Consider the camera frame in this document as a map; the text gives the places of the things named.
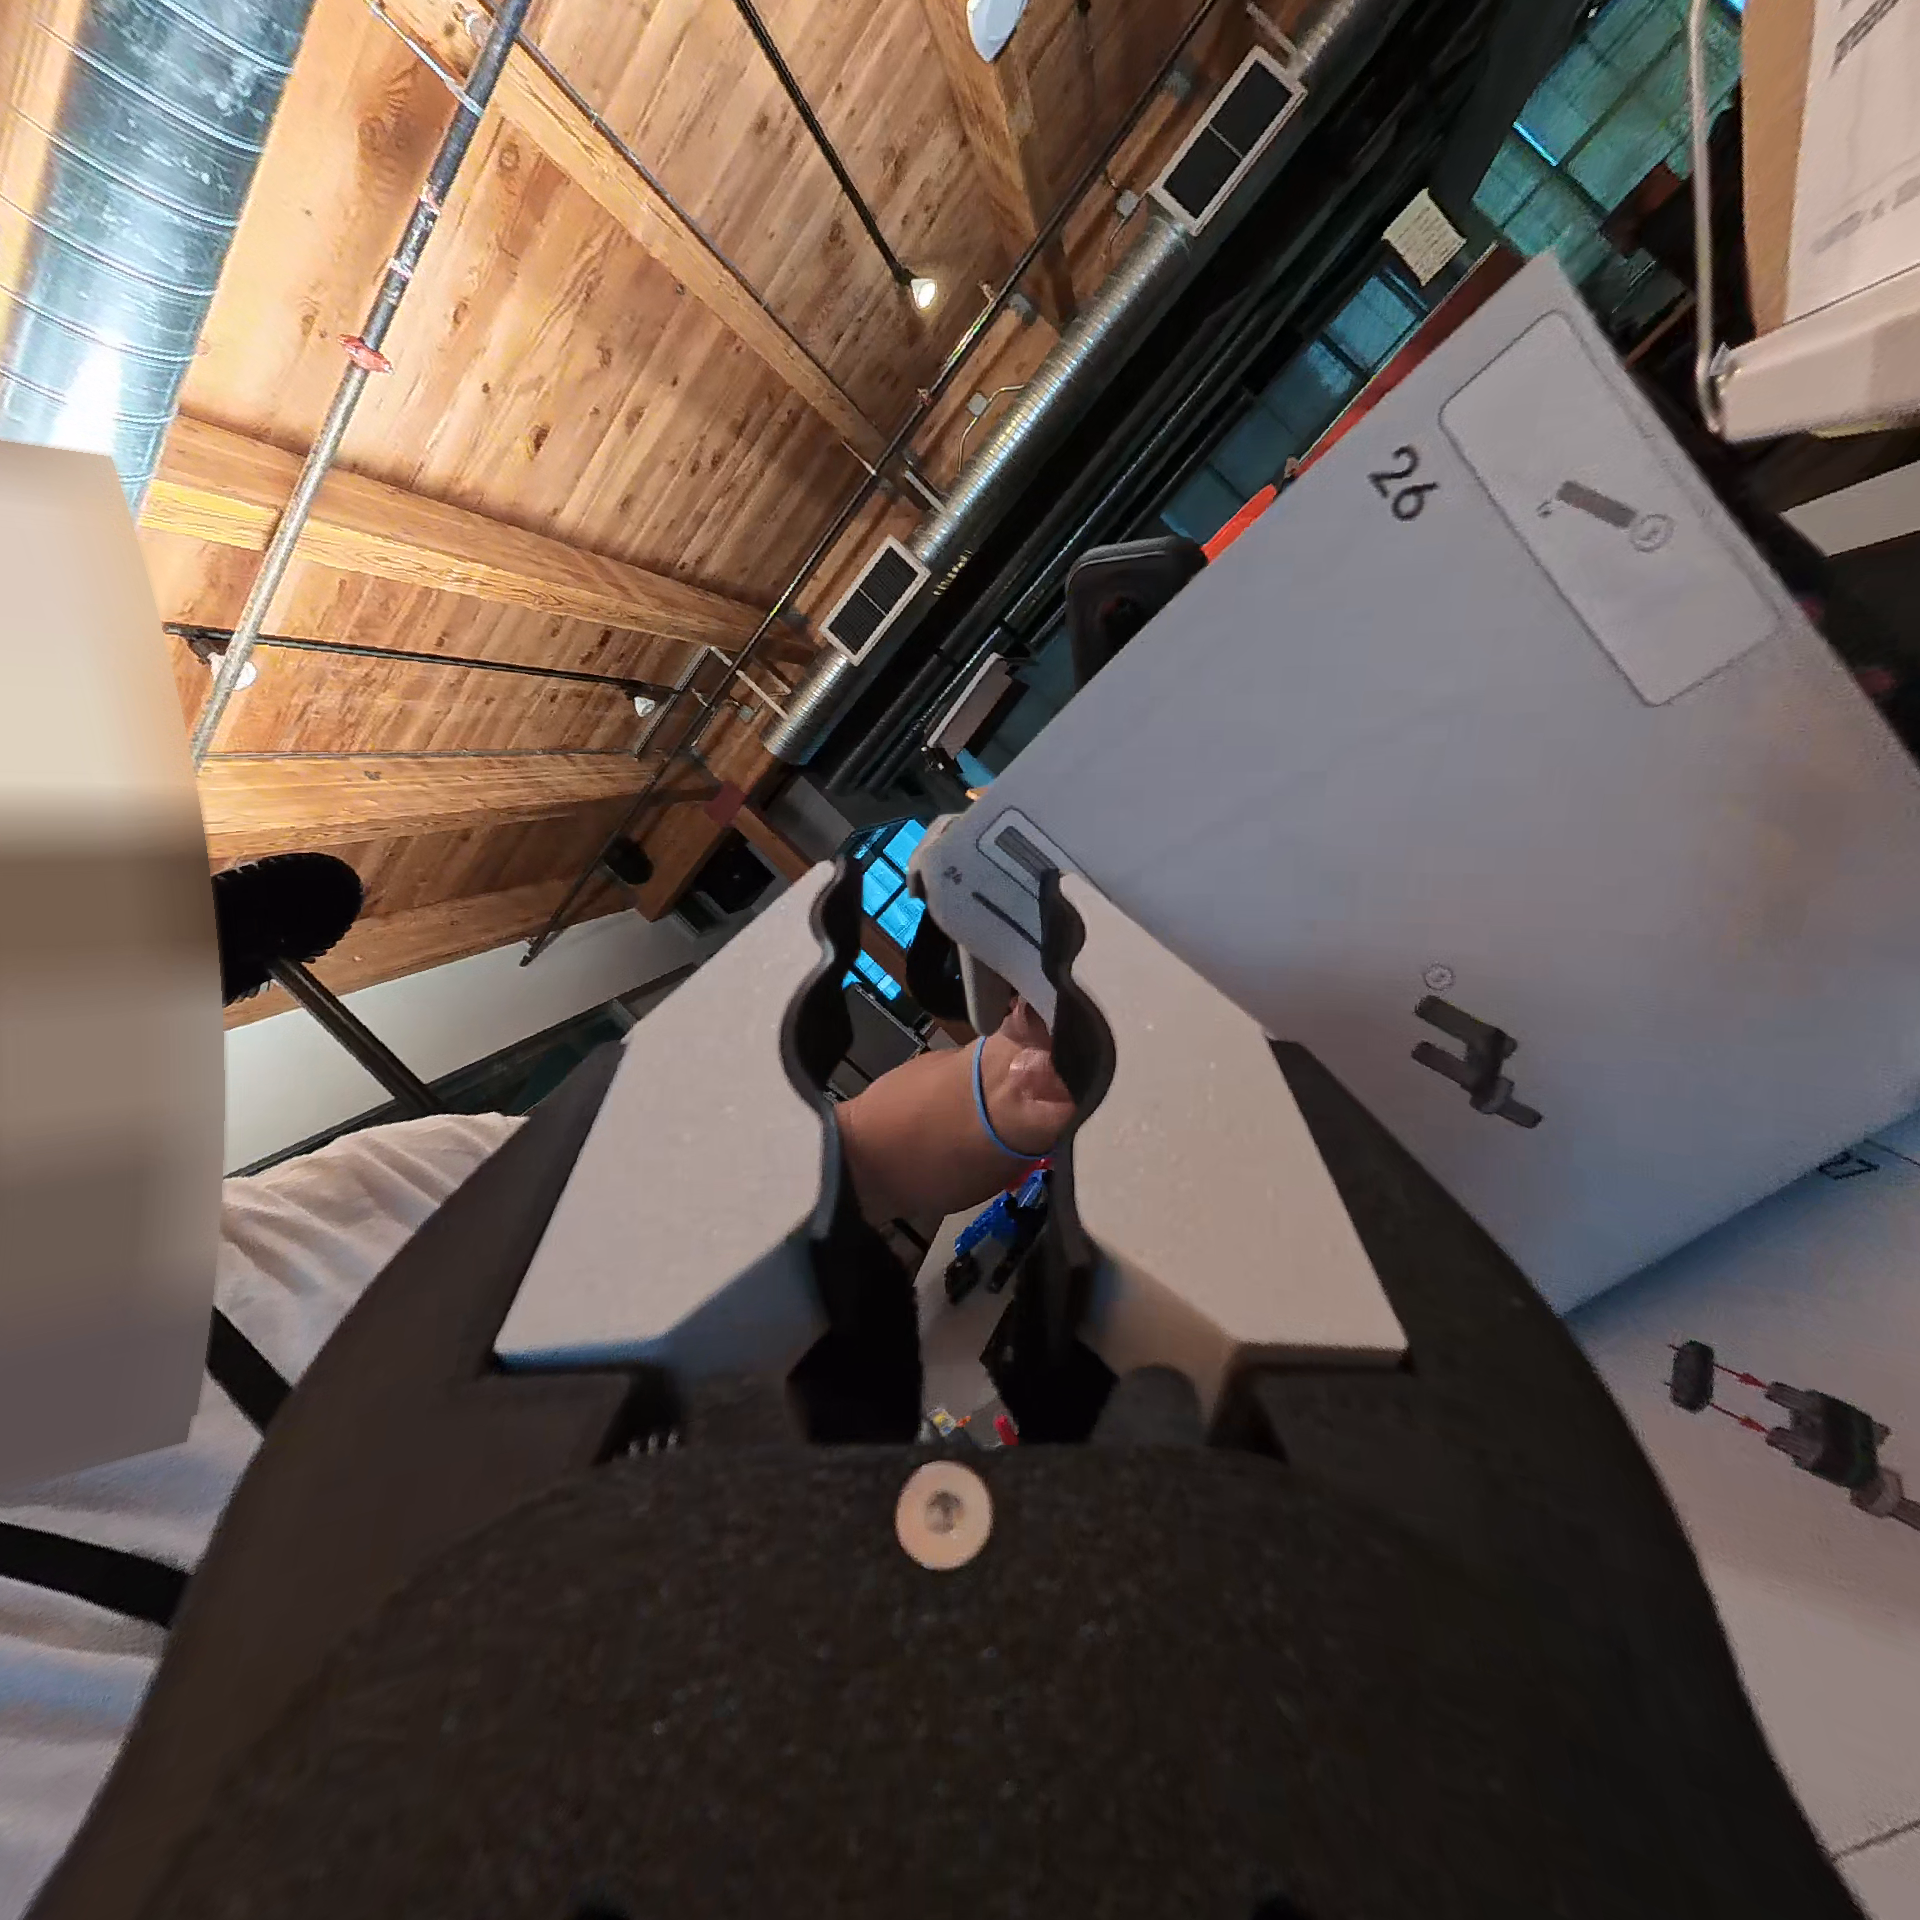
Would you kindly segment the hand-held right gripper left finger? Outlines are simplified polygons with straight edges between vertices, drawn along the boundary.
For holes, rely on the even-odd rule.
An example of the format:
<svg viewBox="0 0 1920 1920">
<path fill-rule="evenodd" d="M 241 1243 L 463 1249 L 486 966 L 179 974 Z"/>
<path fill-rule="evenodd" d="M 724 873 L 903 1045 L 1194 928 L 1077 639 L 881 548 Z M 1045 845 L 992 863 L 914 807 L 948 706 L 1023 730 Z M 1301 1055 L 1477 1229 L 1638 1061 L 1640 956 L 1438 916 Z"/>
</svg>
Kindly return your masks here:
<svg viewBox="0 0 1920 1920">
<path fill-rule="evenodd" d="M 494 1340 L 512 1372 L 786 1378 L 829 1330 L 861 877 L 821 863 L 647 1013 Z"/>
</svg>

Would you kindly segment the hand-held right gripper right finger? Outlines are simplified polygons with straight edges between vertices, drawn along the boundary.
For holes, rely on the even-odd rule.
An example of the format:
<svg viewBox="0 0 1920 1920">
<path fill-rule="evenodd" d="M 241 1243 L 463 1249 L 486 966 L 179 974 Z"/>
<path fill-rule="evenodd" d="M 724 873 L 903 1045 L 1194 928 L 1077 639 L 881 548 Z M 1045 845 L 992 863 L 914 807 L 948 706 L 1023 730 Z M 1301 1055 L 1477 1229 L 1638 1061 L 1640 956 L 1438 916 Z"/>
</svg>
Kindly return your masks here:
<svg viewBox="0 0 1920 1920">
<path fill-rule="evenodd" d="M 1067 875 L 1045 900 L 1079 1340 L 1119 1378 L 1196 1390 L 1287 1370 L 1396 1370 L 1408 1334 L 1275 1045 L 1202 974 Z"/>
</svg>

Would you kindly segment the lego instruction booklet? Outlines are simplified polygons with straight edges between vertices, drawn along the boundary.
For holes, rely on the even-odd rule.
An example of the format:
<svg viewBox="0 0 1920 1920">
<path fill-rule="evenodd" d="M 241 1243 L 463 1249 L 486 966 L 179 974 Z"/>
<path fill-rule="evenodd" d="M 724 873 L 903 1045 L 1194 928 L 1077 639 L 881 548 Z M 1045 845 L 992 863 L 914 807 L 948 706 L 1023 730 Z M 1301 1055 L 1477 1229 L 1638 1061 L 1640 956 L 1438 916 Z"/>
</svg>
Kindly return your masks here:
<svg viewBox="0 0 1920 1920">
<path fill-rule="evenodd" d="M 916 859 L 1051 1007 L 1085 877 L 1305 1043 L 1572 1320 L 1862 1907 L 1917 1917 L 1917 764 L 1554 258 Z"/>
</svg>

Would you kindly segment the person's left forearm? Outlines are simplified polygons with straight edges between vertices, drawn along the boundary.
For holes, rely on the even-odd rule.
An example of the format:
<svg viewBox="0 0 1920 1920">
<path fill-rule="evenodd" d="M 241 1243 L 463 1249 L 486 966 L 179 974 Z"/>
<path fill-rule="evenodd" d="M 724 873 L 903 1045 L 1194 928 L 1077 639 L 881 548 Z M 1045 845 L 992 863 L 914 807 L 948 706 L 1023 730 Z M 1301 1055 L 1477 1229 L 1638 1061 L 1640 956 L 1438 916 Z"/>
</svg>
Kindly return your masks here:
<svg viewBox="0 0 1920 1920">
<path fill-rule="evenodd" d="M 982 1126 L 980 1053 L 920 1055 L 837 1106 L 847 1180 L 871 1225 L 980 1210 L 1021 1172 Z"/>
</svg>

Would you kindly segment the blue lego piece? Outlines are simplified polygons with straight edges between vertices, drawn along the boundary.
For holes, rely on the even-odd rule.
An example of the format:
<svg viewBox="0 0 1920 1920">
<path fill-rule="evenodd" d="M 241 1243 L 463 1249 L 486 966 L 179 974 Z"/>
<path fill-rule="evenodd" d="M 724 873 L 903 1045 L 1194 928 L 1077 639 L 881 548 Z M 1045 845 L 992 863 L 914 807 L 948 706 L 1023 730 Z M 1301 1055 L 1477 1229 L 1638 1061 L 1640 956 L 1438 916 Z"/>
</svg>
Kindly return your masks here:
<svg viewBox="0 0 1920 1920">
<path fill-rule="evenodd" d="M 1051 1160 L 996 1198 L 954 1241 L 944 1273 L 950 1307 L 978 1293 L 1000 1297 L 1019 1277 L 1045 1231 L 1051 1206 Z"/>
</svg>

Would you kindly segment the white ceiling air vent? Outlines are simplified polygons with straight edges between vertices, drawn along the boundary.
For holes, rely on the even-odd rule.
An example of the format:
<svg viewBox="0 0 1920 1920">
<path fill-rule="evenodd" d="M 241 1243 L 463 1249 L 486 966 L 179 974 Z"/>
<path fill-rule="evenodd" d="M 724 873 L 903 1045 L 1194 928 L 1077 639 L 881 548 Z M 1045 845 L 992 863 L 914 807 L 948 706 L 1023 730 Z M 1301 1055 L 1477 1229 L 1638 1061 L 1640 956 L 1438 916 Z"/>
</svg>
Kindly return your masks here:
<svg viewBox="0 0 1920 1920">
<path fill-rule="evenodd" d="M 1303 78 L 1255 48 L 1154 181 L 1152 203 L 1186 235 L 1202 235 L 1307 100 Z"/>
<path fill-rule="evenodd" d="M 885 540 L 821 619 L 825 641 L 849 665 L 863 665 L 928 581 L 930 570 L 906 544 Z"/>
</svg>

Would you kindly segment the person's white t-shirt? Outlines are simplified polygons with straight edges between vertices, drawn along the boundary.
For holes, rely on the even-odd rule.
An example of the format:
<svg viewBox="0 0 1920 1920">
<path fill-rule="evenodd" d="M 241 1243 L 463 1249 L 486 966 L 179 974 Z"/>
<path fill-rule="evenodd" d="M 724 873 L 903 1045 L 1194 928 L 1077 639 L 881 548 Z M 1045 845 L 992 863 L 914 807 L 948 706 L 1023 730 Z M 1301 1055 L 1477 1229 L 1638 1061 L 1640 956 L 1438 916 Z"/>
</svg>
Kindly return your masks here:
<svg viewBox="0 0 1920 1920">
<path fill-rule="evenodd" d="M 278 1406 L 368 1287 L 520 1128 L 437 1116 L 225 1184 L 219 1315 L 187 1439 L 5 1493 L 5 1525 L 195 1574 Z M 3 1913 L 25 1917 L 110 1778 L 169 1637 L 74 1592 L 3 1582 Z"/>
</svg>

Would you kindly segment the black fuzzy object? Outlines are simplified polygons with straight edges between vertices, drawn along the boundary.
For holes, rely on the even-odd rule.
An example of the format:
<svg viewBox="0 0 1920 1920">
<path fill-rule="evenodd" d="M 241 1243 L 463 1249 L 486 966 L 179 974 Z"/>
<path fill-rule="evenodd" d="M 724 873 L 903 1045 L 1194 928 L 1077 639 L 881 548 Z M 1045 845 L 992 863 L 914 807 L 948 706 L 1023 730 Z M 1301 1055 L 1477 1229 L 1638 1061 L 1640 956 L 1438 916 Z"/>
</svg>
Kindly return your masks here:
<svg viewBox="0 0 1920 1920">
<path fill-rule="evenodd" d="M 282 990 L 342 1045 L 411 1118 L 443 1108 L 421 1077 L 407 1069 L 328 990 L 316 966 L 352 932 L 364 908 L 356 869 L 328 853 L 286 853 L 229 869 L 211 879 L 225 1007 Z"/>
</svg>

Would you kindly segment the white wooden document stand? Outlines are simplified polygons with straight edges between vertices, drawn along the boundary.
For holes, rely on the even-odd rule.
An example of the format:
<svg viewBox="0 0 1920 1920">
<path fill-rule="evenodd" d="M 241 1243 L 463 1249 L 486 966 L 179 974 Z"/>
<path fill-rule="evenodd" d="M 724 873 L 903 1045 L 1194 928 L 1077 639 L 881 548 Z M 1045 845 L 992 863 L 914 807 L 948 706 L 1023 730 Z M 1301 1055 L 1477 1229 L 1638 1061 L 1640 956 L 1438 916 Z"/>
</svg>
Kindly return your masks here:
<svg viewBox="0 0 1920 1920">
<path fill-rule="evenodd" d="M 1689 11 L 1691 195 L 1695 249 L 1693 391 L 1727 443 L 1854 435 L 1917 419 L 1919 264 L 1788 320 L 1796 175 L 1816 5 L 1743 7 L 1743 247 L 1759 336 L 1729 350 L 1717 334 L 1713 114 L 1705 21 Z"/>
</svg>

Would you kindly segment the metal ceiling pipe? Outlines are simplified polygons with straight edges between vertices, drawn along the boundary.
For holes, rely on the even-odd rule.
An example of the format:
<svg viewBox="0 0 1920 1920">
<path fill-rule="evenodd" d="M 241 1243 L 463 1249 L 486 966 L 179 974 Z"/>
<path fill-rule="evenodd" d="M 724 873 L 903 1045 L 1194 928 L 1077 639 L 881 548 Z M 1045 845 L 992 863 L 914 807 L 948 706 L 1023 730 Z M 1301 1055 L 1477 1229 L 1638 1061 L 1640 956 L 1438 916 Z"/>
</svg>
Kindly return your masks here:
<svg viewBox="0 0 1920 1920">
<path fill-rule="evenodd" d="M 189 742 L 195 774 L 203 772 L 213 742 L 227 720 L 229 706 L 247 678 L 278 589 L 292 570 L 302 534 L 316 512 L 322 488 L 336 466 L 362 397 L 370 381 L 389 365 L 385 356 L 389 332 L 413 286 L 429 243 L 439 229 L 530 13 L 530 3 L 500 5 L 490 15 L 490 25 L 484 31 L 469 78 L 457 82 L 453 88 L 455 116 L 451 126 L 417 193 L 413 213 L 401 231 L 364 326 L 356 338 L 344 340 L 348 367 L 336 389 L 322 433 L 300 470 L 286 508 L 276 520 L 253 589 L 243 605 L 223 663 L 213 677 L 211 692 L 207 694 L 205 708 L 199 714 Z"/>
</svg>

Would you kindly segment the laminated instruction sheet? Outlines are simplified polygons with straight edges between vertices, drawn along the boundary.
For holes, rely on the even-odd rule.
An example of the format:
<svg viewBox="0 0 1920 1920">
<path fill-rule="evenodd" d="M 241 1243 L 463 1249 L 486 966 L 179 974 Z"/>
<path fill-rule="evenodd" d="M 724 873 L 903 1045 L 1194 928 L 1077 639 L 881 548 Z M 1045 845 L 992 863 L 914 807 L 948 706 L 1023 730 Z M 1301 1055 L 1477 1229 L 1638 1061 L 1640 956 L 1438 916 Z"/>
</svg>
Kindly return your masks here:
<svg viewBox="0 0 1920 1920">
<path fill-rule="evenodd" d="M 1919 3 L 1820 3 L 1800 138 L 1788 320 L 1919 264 Z"/>
</svg>

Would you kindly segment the narrow silver air duct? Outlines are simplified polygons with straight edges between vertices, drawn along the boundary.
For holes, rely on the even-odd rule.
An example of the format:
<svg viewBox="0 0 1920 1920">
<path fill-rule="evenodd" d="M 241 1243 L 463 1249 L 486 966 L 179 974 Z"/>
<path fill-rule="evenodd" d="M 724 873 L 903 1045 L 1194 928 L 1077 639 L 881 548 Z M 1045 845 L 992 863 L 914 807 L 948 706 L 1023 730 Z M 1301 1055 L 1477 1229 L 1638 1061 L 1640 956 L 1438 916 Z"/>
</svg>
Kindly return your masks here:
<svg viewBox="0 0 1920 1920">
<path fill-rule="evenodd" d="M 766 736 L 766 748 L 778 764 L 803 768 L 815 756 L 847 704 L 901 649 L 922 607 L 948 591 L 958 573 L 980 554 L 982 544 L 1013 516 L 1023 494 L 1061 455 L 1071 435 L 1093 413 L 1095 403 L 1122 375 L 1152 330 L 1224 247 L 1233 225 L 1261 199 L 1283 163 L 1368 78 L 1382 48 L 1398 37 L 1406 19 L 1418 19 L 1424 13 L 1426 5 L 1408 3 L 1311 5 L 1299 31 L 1259 33 L 1249 52 L 1261 48 L 1295 70 L 1309 88 L 1305 108 L 1202 235 L 1190 237 L 1166 219 L 1150 199 L 1154 181 L 1142 191 L 1128 250 L 1119 256 L 1093 298 L 1079 308 L 1077 318 L 1021 385 L 994 431 L 964 459 L 944 502 L 928 512 L 910 540 L 903 542 L 930 570 L 928 585 L 863 665 L 853 667 L 831 647 L 825 649 Z"/>
</svg>

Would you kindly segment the wide silver air duct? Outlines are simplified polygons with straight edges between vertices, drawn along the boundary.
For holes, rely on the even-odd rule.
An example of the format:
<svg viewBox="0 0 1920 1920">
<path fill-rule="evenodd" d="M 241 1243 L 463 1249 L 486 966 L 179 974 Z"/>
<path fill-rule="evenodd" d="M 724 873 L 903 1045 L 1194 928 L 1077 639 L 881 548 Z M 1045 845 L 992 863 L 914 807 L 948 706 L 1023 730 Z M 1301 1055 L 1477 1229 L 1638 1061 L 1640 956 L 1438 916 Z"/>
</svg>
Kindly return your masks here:
<svg viewBox="0 0 1920 1920">
<path fill-rule="evenodd" d="M 7 3 L 3 433 L 140 514 L 312 3 Z"/>
</svg>

